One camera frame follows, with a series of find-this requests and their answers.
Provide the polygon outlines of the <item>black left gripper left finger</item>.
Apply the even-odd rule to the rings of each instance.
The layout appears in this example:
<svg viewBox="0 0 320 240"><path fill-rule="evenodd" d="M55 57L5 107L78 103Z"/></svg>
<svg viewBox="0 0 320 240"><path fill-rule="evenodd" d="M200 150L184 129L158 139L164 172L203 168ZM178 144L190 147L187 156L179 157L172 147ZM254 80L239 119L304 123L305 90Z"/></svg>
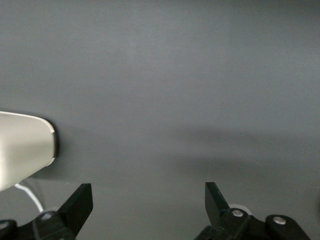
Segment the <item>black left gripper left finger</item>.
<svg viewBox="0 0 320 240"><path fill-rule="evenodd" d="M93 210L92 185L81 184L57 211L32 221L36 240L75 240Z"/></svg>

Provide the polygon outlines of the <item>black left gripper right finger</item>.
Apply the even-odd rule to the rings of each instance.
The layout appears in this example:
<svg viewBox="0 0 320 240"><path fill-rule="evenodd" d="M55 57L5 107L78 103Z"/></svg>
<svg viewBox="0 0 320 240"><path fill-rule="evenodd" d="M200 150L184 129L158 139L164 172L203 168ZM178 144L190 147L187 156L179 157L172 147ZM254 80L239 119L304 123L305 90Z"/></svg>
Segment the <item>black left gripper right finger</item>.
<svg viewBox="0 0 320 240"><path fill-rule="evenodd" d="M231 208L214 182L205 184L205 210L210 225L197 240L264 240L265 223L241 208Z"/></svg>

